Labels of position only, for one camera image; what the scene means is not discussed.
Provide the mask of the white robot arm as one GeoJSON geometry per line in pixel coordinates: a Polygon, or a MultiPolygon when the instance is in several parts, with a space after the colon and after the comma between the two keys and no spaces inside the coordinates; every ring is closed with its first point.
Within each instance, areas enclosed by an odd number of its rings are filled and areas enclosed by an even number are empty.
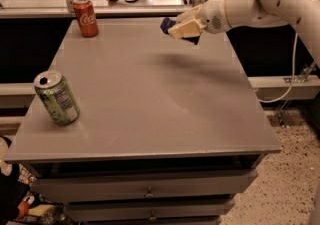
{"type": "MultiPolygon", "coordinates": [[[[270,27],[287,23],[319,58],[319,0],[208,0],[176,18],[175,38],[226,32],[239,26],[270,27]]],[[[319,136],[305,113],[288,112],[282,128],[270,118],[283,151],[266,157],[260,177],[220,225],[319,225],[319,136]]]]}

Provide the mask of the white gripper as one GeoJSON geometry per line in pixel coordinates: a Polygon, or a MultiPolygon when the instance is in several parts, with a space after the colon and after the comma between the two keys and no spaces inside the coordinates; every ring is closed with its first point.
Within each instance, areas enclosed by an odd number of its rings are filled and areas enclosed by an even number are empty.
{"type": "Polygon", "coordinates": [[[179,14],[176,21],[170,20],[167,29],[174,39],[199,37],[204,29],[212,34],[231,29],[226,15],[226,0],[207,0],[203,5],[179,14]]]}

